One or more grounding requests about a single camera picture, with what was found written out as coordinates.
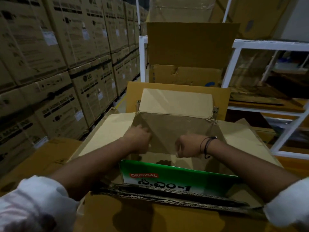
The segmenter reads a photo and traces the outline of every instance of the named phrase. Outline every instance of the rolled-up sleeve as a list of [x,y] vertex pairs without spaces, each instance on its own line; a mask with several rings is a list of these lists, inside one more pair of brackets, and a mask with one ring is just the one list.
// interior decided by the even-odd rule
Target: rolled-up sleeve
[[33,176],[0,198],[0,231],[72,231],[77,206],[60,183]]
[[264,213],[275,226],[297,225],[309,231],[309,178],[300,180],[265,205]]

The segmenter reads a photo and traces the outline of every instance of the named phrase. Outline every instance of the person's right arm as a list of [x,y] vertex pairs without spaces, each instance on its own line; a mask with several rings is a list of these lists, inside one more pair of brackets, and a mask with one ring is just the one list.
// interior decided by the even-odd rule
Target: person's right arm
[[[203,154],[207,136],[190,134],[176,141],[178,157]],[[284,168],[257,158],[218,139],[207,147],[207,154],[219,160],[265,203],[264,212],[276,226],[299,224],[309,231],[309,178],[301,180]]]

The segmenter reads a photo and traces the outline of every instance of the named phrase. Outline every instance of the concrete floor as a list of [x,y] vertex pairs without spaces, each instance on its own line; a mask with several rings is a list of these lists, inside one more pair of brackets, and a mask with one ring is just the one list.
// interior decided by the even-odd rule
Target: concrete floor
[[[145,72],[145,81],[149,82],[149,77],[148,77],[148,68],[146,69]],[[116,102],[114,107],[120,112],[120,113],[125,113],[126,112],[126,94],[123,94],[121,98]]]

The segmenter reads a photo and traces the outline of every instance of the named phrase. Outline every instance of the hand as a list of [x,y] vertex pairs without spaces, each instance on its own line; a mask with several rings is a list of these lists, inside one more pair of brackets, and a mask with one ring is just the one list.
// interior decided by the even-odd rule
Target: hand
[[148,132],[148,128],[142,128],[141,125],[138,125],[137,127],[129,128],[123,139],[129,142],[132,152],[144,154],[148,151],[151,133]]
[[203,153],[207,136],[188,134],[180,136],[175,142],[178,158],[195,157]]

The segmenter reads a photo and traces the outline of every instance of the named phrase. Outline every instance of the white metal rack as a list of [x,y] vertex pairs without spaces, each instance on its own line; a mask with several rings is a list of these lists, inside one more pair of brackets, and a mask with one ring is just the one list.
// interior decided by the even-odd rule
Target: white metal rack
[[[225,22],[226,20],[227,13],[230,7],[230,2],[231,0],[228,1],[228,6],[226,8],[223,22]],[[140,23],[138,0],[136,0],[136,3],[137,3],[137,12],[138,12],[138,22]],[[147,36],[139,36],[139,55],[140,55],[139,57],[140,57],[141,82],[145,82],[145,44],[147,43],[148,43]],[[261,79],[262,81],[265,81],[267,79],[275,63],[275,58],[279,50],[308,51],[309,52],[309,43],[284,42],[284,41],[272,41],[272,40],[254,41],[254,40],[235,39],[232,47],[234,48],[234,52],[230,59],[226,73],[224,75],[224,79],[222,81],[222,86],[221,86],[222,88],[228,88],[231,77],[233,75],[233,72],[236,66],[236,63],[237,63],[237,60],[243,48],[276,50],[272,60],[270,61],[269,65],[266,68],[265,73],[262,76],[262,79]],[[297,116],[298,118],[293,120],[288,125],[288,127],[280,135],[278,140],[273,144],[271,151],[273,155],[276,155],[276,156],[284,156],[284,157],[292,157],[292,158],[297,158],[297,159],[309,160],[309,155],[307,154],[280,151],[280,148],[284,145],[284,143],[289,139],[289,137],[293,134],[293,132],[297,129],[297,127],[300,126],[300,124],[304,121],[307,115],[309,115],[309,102],[304,106],[305,112],[303,113],[284,112],[284,111],[269,110],[269,109],[244,108],[244,107],[236,107],[236,106],[228,106],[228,109]]]

